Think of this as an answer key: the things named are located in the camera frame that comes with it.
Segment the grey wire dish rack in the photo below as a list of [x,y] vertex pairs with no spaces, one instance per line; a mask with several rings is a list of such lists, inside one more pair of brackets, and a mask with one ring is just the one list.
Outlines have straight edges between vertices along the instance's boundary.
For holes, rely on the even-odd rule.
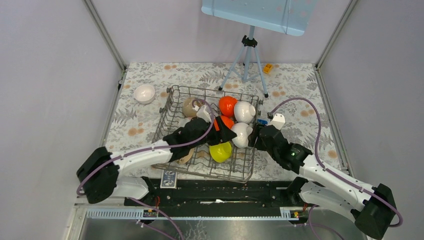
[[[254,94],[219,91],[199,87],[173,85],[167,88],[167,100],[164,107],[160,108],[160,119],[156,128],[153,141],[156,142],[171,134],[179,127],[184,126],[186,118],[182,112],[183,103],[187,98],[199,98],[211,104],[214,114],[220,114],[219,100],[225,96],[231,96],[238,101],[252,104],[256,113],[250,126],[254,126],[260,116],[260,107],[263,99]],[[226,180],[236,183],[246,183],[254,173],[256,151],[253,147],[238,148],[232,146],[231,156],[222,163],[218,163],[210,155],[207,144],[194,148],[192,157],[187,163],[177,162],[160,163],[153,165],[154,169],[176,171],[182,174],[205,177],[209,179]]]

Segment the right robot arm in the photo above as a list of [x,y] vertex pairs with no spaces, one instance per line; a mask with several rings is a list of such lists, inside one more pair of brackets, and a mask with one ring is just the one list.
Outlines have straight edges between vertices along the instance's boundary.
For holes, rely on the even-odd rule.
[[324,207],[352,221],[370,238],[383,239],[397,209],[388,186],[373,186],[318,162],[316,154],[288,142],[273,125],[258,124],[247,132],[250,147],[267,152],[283,169],[298,175],[286,193],[291,205]]

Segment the yellow-green bowl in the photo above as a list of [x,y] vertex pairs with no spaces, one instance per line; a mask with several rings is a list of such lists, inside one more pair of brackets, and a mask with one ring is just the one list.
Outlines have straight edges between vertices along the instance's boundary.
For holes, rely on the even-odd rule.
[[232,156],[232,145],[230,142],[223,142],[217,145],[209,146],[209,153],[212,159],[217,163],[223,163]]

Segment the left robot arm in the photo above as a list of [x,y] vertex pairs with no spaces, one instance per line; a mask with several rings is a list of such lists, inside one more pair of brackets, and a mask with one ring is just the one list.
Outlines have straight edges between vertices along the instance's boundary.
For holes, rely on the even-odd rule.
[[109,197],[137,199],[148,206],[155,200],[155,192],[141,177],[129,177],[129,172],[140,168],[175,162],[186,157],[190,150],[208,144],[226,143],[237,134],[220,117],[207,122],[194,117],[183,127],[144,147],[128,152],[109,152],[106,147],[96,148],[76,171],[80,182],[76,193],[86,196],[90,204]]

